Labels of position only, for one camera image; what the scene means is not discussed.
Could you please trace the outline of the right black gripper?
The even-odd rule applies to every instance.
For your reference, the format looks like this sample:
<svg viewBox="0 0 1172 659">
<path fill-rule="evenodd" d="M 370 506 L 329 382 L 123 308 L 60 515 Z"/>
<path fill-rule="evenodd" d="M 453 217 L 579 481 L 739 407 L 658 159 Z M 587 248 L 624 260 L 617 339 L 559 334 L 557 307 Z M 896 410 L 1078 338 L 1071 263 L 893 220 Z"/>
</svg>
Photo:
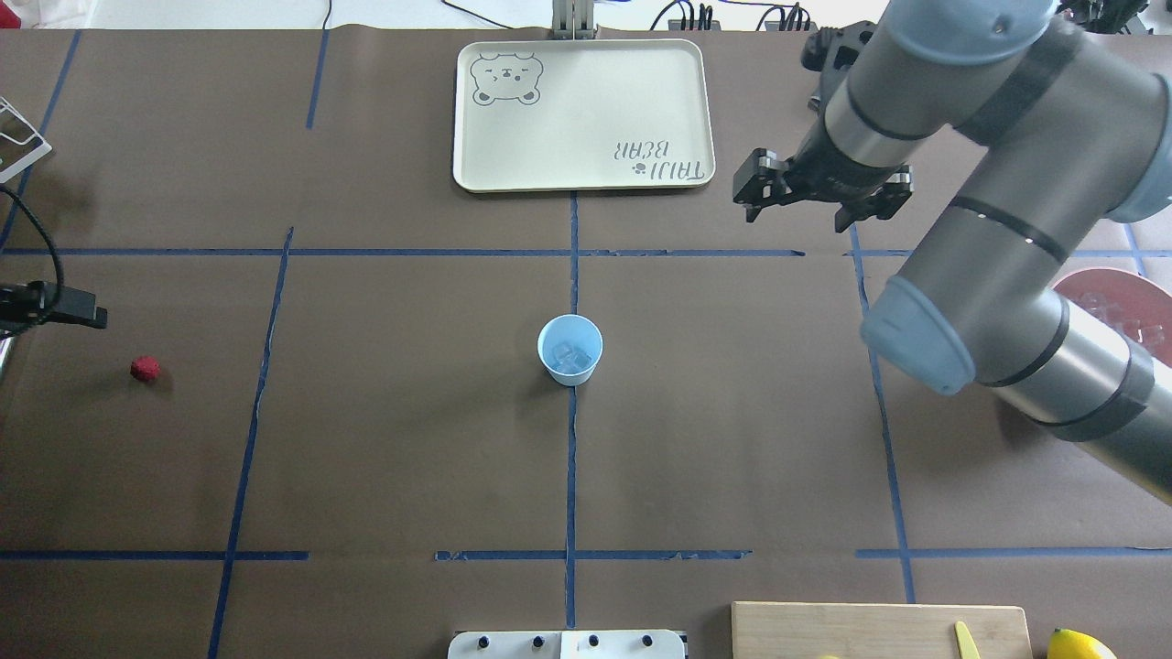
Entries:
<svg viewBox="0 0 1172 659">
<path fill-rule="evenodd" d="M 755 222 L 771 206 L 788 206 L 804 201 L 837 203 L 834 232 L 845 233 L 856 222 L 891 220 L 914 193 L 912 167 L 893 168 L 874 185 L 861 190 L 834 191 L 832 185 L 817 188 L 797 175 L 795 159 L 781 159 L 774 150 L 758 147 L 732 174 L 732 203 Z"/>
</svg>

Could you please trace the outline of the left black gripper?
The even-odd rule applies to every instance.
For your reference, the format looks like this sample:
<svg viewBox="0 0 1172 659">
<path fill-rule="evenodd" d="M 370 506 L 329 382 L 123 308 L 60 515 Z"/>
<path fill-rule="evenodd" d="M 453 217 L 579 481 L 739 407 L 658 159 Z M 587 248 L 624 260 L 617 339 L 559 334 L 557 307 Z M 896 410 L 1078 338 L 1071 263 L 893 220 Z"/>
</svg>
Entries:
<svg viewBox="0 0 1172 659">
<path fill-rule="evenodd" d="M 33 330 L 41 324 L 71 324 L 105 330 L 108 312 L 83 288 L 50 281 L 1 285 L 1 330 Z"/>
</svg>

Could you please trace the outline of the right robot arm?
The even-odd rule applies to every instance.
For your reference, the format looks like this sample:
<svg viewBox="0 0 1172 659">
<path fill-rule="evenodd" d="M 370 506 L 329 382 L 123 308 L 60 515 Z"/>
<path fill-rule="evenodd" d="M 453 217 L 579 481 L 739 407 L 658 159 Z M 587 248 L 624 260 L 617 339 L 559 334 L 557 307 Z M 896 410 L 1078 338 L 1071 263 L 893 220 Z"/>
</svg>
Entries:
<svg viewBox="0 0 1172 659">
<path fill-rule="evenodd" d="M 1168 66 L 1143 70 L 1055 1 L 892 1 L 822 93 L 797 152 L 758 147 L 732 201 L 888 218 L 904 168 L 950 125 L 984 156 L 883 295 L 861 339 L 950 395 L 980 383 L 1168 502 L 1168 366 L 1050 281 L 1097 220 L 1168 206 Z"/>
</svg>

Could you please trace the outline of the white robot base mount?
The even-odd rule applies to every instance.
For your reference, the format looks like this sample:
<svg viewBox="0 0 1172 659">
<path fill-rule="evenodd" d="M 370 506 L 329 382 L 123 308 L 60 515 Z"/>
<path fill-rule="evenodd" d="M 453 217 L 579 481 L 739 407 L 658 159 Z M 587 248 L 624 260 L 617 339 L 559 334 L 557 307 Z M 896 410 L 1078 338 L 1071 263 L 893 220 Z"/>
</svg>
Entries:
<svg viewBox="0 0 1172 659">
<path fill-rule="evenodd" d="M 465 631 L 448 658 L 687 658 L 682 632 L 667 629 Z"/>
</svg>

